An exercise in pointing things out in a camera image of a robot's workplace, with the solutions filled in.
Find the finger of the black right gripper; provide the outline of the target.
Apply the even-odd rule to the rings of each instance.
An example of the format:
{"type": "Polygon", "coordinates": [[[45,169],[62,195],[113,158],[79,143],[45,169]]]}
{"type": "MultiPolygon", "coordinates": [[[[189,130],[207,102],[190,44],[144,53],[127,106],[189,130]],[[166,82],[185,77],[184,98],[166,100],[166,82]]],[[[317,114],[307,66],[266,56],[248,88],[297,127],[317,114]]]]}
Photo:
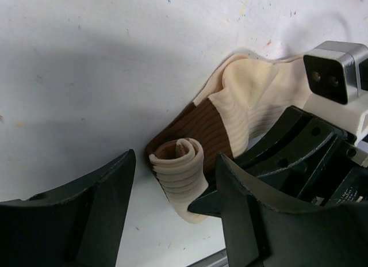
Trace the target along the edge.
{"type": "Polygon", "coordinates": [[[340,128],[290,106],[255,145],[235,159],[235,163],[255,177],[265,178],[295,167],[335,139],[342,140],[340,128]]]}
{"type": "Polygon", "coordinates": [[[197,213],[216,218],[221,217],[220,213],[221,199],[218,191],[207,189],[200,197],[195,199],[188,207],[191,213],[197,213]]]}

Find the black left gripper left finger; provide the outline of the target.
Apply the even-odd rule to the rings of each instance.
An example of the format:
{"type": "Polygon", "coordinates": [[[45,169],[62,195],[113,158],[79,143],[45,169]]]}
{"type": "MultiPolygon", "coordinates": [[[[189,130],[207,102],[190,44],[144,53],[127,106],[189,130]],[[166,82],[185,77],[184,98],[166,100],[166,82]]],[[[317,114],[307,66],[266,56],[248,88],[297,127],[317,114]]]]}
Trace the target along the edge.
{"type": "Polygon", "coordinates": [[[136,156],[27,200],[1,202],[2,266],[115,266],[136,156]]]}

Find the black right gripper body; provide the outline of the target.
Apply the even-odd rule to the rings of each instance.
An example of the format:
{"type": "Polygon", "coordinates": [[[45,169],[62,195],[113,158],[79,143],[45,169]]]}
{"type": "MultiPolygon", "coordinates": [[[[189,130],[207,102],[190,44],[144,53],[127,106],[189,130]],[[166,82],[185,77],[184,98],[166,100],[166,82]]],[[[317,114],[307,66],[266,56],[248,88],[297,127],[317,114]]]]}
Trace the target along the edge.
{"type": "Polygon", "coordinates": [[[342,140],[329,141],[321,150],[287,169],[281,192],[322,207],[348,201],[367,201],[367,168],[353,159],[358,149],[342,140]]]}

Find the cream brown striped sock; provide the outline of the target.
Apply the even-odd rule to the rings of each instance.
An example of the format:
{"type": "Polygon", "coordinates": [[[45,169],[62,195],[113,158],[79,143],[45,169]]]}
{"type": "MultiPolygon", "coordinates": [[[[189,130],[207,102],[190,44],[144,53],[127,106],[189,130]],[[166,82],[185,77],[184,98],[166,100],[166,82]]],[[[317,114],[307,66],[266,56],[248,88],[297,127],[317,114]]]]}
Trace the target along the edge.
{"type": "Polygon", "coordinates": [[[205,215],[189,205],[207,190],[216,156],[235,159],[291,105],[310,96],[302,56],[260,60],[233,54],[185,109],[145,147],[145,157],[175,212],[188,223],[205,215]]]}

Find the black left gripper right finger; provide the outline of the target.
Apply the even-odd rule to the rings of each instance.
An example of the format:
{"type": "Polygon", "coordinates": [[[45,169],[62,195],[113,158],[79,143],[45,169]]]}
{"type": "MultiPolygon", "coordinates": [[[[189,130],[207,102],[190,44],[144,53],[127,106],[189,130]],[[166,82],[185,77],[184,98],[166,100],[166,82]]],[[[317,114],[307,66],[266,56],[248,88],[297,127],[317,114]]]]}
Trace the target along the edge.
{"type": "Polygon", "coordinates": [[[367,203],[301,201],[223,154],[216,159],[216,183],[230,266],[367,265],[367,203]]]}

